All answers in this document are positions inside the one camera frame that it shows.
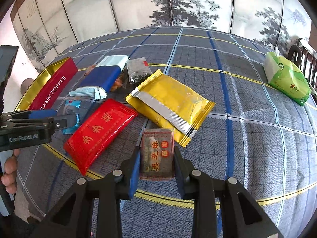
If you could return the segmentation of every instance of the human hand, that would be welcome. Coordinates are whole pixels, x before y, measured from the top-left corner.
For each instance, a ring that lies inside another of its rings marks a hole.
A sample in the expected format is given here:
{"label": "human hand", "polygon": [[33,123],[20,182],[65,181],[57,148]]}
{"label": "human hand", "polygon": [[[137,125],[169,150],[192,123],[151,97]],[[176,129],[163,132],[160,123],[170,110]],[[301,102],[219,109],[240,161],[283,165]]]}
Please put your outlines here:
{"label": "human hand", "polygon": [[8,193],[16,193],[17,184],[17,159],[16,157],[20,154],[20,149],[13,150],[13,156],[9,157],[4,164],[5,174],[1,177],[1,182],[5,186]]}

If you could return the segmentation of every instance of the tea bag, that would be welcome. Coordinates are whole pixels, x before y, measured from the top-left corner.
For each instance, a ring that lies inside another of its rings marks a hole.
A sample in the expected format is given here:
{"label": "tea bag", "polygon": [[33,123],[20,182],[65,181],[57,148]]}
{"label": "tea bag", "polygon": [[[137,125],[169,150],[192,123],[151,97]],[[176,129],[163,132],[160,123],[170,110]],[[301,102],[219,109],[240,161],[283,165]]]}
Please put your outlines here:
{"label": "tea bag", "polygon": [[130,84],[140,84],[151,76],[152,71],[144,57],[129,60],[126,62]]}

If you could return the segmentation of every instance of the table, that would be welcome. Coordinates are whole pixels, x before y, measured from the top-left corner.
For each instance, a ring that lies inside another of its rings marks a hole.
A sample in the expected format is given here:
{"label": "table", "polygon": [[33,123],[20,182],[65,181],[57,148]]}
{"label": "table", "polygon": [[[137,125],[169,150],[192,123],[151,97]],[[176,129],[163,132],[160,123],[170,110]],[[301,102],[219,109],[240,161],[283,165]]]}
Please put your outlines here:
{"label": "table", "polygon": [[[216,102],[192,141],[180,147],[182,156],[213,178],[237,177],[283,235],[297,237],[317,207],[317,108],[312,97],[301,107],[268,85],[262,64],[269,51],[254,41],[198,28],[144,28],[101,36],[69,47],[54,60],[72,57],[79,71],[53,108],[63,112],[68,92],[75,90],[85,68],[103,56],[145,57],[152,72],[161,69]],[[131,90],[119,89],[109,98],[126,104]],[[80,121],[101,103],[83,98]],[[136,117],[91,166],[88,178],[118,169],[140,142],[144,127],[153,126],[144,116]],[[40,218],[80,177],[63,149],[68,137],[58,131],[50,144],[25,148],[18,158],[18,181],[30,211]],[[193,202],[180,199],[175,180],[140,180],[134,199],[121,206],[123,237],[191,235]],[[96,217],[95,209],[93,226]]]}

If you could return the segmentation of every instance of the small blue wrapper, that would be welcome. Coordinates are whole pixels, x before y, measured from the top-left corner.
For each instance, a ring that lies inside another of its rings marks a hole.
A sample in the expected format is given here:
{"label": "small blue wrapper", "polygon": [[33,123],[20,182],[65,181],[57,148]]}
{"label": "small blue wrapper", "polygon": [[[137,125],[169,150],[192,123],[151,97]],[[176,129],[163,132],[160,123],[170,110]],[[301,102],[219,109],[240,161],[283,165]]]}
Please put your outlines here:
{"label": "small blue wrapper", "polygon": [[73,134],[79,128],[79,114],[77,112],[80,107],[80,102],[79,100],[66,100],[64,113],[67,113],[68,110],[74,112],[76,114],[77,123],[73,127],[63,129],[63,134]]}

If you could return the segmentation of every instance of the red snack package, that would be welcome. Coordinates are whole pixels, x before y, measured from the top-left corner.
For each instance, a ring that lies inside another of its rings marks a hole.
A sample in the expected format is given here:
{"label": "red snack package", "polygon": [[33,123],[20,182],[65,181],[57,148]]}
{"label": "red snack package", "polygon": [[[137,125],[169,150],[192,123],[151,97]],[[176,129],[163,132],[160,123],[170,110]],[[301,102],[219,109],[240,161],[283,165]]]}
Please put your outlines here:
{"label": "red snack package", "polygon": [[133,109],[113,100],[104,102],[67,140],[64,149],[84,176],[94,160],[137,116]]}

